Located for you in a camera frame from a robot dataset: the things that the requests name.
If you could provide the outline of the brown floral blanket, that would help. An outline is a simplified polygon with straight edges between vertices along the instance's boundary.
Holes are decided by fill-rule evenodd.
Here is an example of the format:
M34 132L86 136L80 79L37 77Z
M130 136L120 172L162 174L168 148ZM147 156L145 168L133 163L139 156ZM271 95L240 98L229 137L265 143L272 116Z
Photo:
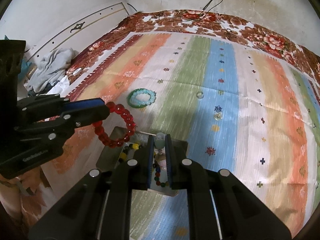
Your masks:
M182 33L215 38L223 42L236 43L283 60L295 70L309 77L315 85L319 98L319 56L263 26L243 18L201 13L194 10L167 10L160 12L138 12L127 17L119 25L77 53L72 59L66 75L70 87L65 95L73 91L90 71L103 61L102 52L111 51L130 34Z

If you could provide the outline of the striped colourful cloth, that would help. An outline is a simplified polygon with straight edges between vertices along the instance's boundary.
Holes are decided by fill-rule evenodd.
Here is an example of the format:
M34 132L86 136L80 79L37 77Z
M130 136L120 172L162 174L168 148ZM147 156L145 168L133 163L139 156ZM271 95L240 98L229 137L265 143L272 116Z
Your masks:
M290 64L245 46L182 33L130 34L68 93L129 107L137 130L188 143L204 168L230 170L297 235L319 204L319 98Z

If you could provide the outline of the grey crumpled clothes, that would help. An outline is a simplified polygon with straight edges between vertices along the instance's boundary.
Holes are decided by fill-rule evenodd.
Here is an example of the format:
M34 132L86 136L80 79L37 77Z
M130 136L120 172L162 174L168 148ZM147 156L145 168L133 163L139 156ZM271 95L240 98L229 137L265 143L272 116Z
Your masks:
M66 75L66 70L70 67L74 57L75 51L72 48L54 49L44 55L26 84L27 91L38 94L48 84L52 85L60 81Z

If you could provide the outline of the green jade bangle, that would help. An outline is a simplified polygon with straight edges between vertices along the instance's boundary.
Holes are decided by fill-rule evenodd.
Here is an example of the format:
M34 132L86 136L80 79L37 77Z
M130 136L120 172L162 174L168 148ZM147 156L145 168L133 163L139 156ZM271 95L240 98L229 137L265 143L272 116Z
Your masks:
M146 88L135 89L127 96L127 104L136 109L147 107L155 101L156 92Z

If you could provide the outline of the white headboard panel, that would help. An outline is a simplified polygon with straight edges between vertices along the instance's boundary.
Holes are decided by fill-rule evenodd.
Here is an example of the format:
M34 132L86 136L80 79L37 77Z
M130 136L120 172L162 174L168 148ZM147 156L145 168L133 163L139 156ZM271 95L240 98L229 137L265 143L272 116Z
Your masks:
M83 12L41 38L26 51L25 57L37 64L56 48L72 48L79 53L134 12L124 1L110 2Z

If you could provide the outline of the metal tin box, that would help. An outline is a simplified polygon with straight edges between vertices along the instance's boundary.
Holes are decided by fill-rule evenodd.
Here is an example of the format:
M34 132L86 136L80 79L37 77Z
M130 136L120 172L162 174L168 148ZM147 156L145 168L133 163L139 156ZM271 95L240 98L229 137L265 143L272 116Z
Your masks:
M110 171L117 168L118 165L120 165L123 161L127 161L129 159L132 159L135 153L135 148L131 148L130 144L137 144L138 146L147 146L148 144L148 138L149 136L156 136L155 134L145 133L145 132L135 132L133 136L130 137L130 140L128 142L123 142L123 144L118 147L117 142L118 139L123 138L127 133L126 128L118 127L116 126L111 135L108 135L107 144L104 145L104 148L100 154L100 157L96 163L96 167L103 171ZM111 144L111 146L115 147L109 147L109 142L115 141L115 144ZM188 143L186 141L176 140L171 138L172 145L174 147L181 148L187 152L188 149ZM122 153L124 148L128 146L129 149ZM150 190L158 191L160 194L164 194L166 196L174 197L178 195L178 190L172 190L169 186L161 187L156 185L156 181L154 180L155 177L155 168L152 168L152 182L150 184Z

